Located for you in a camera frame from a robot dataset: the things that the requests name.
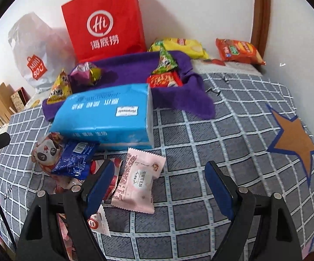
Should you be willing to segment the dark blue snack packet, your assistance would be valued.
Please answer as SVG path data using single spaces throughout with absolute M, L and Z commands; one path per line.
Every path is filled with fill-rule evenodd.
M 67 141 L 52 174 L 84 180 L 90 173 L 93 156 L 97 150 L 95 143 L 76 140 Z

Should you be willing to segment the light pink small snack packet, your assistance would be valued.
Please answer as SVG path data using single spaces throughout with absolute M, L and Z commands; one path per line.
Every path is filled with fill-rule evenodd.
M 111 205 L 145 214 L 155 212 L 152 186 L 159 178 L 166 158 L 154 153 L 129 148 L 125 168 L 112 196 Z

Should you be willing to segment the panda print snack packet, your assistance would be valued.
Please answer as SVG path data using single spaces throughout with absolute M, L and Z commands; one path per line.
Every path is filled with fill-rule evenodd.
M 31 161 L 38 163 L 42 171 L 50 174 L 60 160 L 62 152 L 63 137 L 58 133 L 49 133 L 35 143 Z

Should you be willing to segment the yellow snack packet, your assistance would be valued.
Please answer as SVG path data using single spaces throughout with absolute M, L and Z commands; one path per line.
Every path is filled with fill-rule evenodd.
M 73 92 L 68 75 L 64 70 L 62 70 L 52 86 L 46 103 L 55 104 L 57 102 L 64 101 L 68 96 L 72 95 L 72 93 Z

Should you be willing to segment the magenta snack packet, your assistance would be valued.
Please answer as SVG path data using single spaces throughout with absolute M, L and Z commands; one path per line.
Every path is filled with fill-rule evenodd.
M 102 77 L 103 70 L 92 62 L 78 64 L 69 74 L 69 79 L 76 85 L 95 85 Z

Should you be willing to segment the red small snack packet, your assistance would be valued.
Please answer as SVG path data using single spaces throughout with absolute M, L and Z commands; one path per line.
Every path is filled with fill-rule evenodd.
M 151 88 L 156 87 L 181 87 L 183 83 L 176 71 L 152 74 L 146 81 Z

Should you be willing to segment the green triangular snack packet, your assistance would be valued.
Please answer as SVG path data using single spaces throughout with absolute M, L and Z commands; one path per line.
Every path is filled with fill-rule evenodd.
M 173 59 L 171 54 L 165 49 L 163 44 L 159 44 L 159 62 L 152 74 L 163 74 L 170 72 L 178 67 L 177 62 Z

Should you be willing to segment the long strawberry bear snack packet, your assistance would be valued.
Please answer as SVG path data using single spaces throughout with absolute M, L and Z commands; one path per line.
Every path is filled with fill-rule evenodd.
M 91 215 L 91 217 L 88 219 L 88 224 L 89 224 L 89 227 L 93 231 L 110 236 L 109 225 L 108 225 L 106 215 L 105 215 L 105 210 L 102 204 L 100 205 L 97 213 Z

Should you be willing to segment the pink peach cake packet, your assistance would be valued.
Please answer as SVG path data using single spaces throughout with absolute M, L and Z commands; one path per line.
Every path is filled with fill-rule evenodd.
M 73 247 L 73 241 L 70 237 L 70 234 L 68 233 L 68 227 L 67 223 L 64 222 L 65 215 L 64 214 L 58 214 L 58 223 L 60 226 L 60 231 L 63 238 L 63 243 L 66 248 L 66 252 L 68 255 L 69 260 L 74 260 L 74 247 Z

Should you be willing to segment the grey checked bed sheet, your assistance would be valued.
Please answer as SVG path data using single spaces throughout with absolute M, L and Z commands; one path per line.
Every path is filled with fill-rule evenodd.
M 288 89 L 250 75 L 204 75 L 216 117 L 200 120 L 184 111 L 154 111 L 154 152 L 166 157 L 153 184 L 154 214 L 134 213 L 105 203 L 110 235 L 98 235 L 111 260 L 206 259 L 230 222 L 219 211 L 205 181 L 214 160 L 224 173 L 256 194 L 279 192 L 301 246 L 314 241 L 314 156 L 306 175 L 296 155 L 271 153 L 280 127 L 269 108 L 292 118 Z

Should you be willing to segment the blue tissue pack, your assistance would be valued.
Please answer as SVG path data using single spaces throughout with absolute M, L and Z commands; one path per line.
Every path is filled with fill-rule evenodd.
M 107 151 L 154 148 L 153 101 L 148 84 L 126 84 L 69 96 L 50 127 L 66 139 Z

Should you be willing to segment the orange chips bag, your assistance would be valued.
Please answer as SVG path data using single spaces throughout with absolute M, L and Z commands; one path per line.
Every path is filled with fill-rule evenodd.
M 258 50 L 249 42 L 217 38 L 215 45 L 222 61 L 257 65 L 266 64 Z

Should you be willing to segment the yellow chips bag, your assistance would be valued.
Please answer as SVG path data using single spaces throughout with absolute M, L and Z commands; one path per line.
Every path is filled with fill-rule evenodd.
M 184 38 L 165 38 L 155 40 L 148 49 L 148 52 L 159 51 L 161 46 L 167 51 L 181 51 L 187 54 L 191 59 L 209 59 L 208 53 L 197 40 L 187 40 Z

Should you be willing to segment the red Haidilao paper bag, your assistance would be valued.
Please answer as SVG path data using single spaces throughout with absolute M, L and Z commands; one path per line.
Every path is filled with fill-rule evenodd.
M 72 0 L 62 13 L 79 62 L 146 51 L 138 0 Z

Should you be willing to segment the brown wooden door frame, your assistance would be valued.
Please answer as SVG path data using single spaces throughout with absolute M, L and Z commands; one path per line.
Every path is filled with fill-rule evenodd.
M 270 27 L 271 0 L 254 0 L 251 43 L 263 57 Z

